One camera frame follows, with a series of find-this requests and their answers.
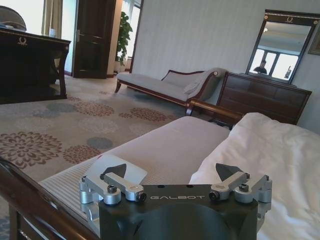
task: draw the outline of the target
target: window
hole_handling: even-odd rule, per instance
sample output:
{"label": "window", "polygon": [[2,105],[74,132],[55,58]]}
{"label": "window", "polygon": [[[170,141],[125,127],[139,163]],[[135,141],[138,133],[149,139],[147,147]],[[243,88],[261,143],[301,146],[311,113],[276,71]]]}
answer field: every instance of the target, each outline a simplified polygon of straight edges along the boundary
{"label": "window", "polygon": [[250,69],[250,72],[251,73],[257,73],[256,71],[254,71],[254,69],[258,66],[260,66],[260,63],[264,57],[264,54],[265,54],[265,51],[262,50],[262,49],[257,49],[256,52],[255,52],[255,55],[254,55],[254,59],[252,61],[252,64],[251,64],[251,69]]}
{"label": "window", "polygon": [[130,32],[130,34],[129,34],[130,40],[128,42],[128,46],[126,47],[128,57],[132,57],[132,55],[134,54],[134,47],[135,47],[135,41],[136,41],[136,33],[137,33],[137,28],[138,28],[139,15],[140,15],[140,8],[135,5],[132,10],[131,21],[130,21],[132,32]]}
{"label": "window", "polygon": [[293,69],[295,69],[298,56],[281,53],[275,65],[272,77],[277,79],[290,79]]}
{"label": "window", "polygon": [[254,69],[260,66],[262,60],[266,61],[264,68],[267,75],[288,81],[296,67],[298,56],[258,48],[249,70],[250,73],[257,73]]}
{"label": "window", "polygon": [[128,45],[126,46],[126,57],[132,57],[132,55],[134,54],[136,33],[140,16],[140,6],[135,0],[123,0],[121,11],[130,16],[129,23],[132,28],[132,32],[129,33],[130,40],[128,41]]}
{"label": "window", "polygon": [[15,10],[21,15],[27,32],[41,34],[44,0],[1,0],[0,4]]}

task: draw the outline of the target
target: white bedsheet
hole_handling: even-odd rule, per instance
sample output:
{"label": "white bedsheet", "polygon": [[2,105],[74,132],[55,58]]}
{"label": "white bedsheet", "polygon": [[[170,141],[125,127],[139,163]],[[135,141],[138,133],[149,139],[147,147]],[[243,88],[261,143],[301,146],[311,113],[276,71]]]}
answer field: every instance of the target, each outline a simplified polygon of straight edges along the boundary
{"label": "white bedsheet", "polygon": [[216,163],[272,179],[272,207],[259,240],[320,239],[320,135],[248,113],[204,161],[190,184],[221,182]]}

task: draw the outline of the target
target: patterned carpet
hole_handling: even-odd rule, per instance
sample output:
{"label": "patterned carpet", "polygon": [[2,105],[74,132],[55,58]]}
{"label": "patterned carpet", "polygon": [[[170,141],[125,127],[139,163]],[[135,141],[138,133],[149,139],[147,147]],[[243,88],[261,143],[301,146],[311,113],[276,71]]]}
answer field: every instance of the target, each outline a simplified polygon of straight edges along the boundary
{"label": "patterned carpet", "polygon": [[[0,156],[41,181],[184,115],[176,104],[115,88],[115,78],[66,77],[68,99],[0,105]],[[7,239],[0,198],[0,240]]]}

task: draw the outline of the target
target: person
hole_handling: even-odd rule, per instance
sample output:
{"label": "person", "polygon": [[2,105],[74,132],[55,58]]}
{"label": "person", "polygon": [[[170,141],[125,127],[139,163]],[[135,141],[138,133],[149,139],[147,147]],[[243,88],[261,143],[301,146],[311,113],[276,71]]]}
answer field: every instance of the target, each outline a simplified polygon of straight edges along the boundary
{"label": "person", "polygon": [[267,74],[267,69],[265,69],[266,60],[262,60],[260,66],[257,66],[253,71],[257,72],[258,74]]}

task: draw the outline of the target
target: desk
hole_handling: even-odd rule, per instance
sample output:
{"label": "desk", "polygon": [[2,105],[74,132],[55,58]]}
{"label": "desk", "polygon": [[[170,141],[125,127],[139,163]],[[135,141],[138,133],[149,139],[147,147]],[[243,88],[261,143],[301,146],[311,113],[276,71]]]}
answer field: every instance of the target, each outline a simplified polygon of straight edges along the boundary
{"label": "desk", "polygon": [[[0,104],[66,99],[69,44],[59,38],[0,27]],[[60,90],[50,86],[56,79]]]}

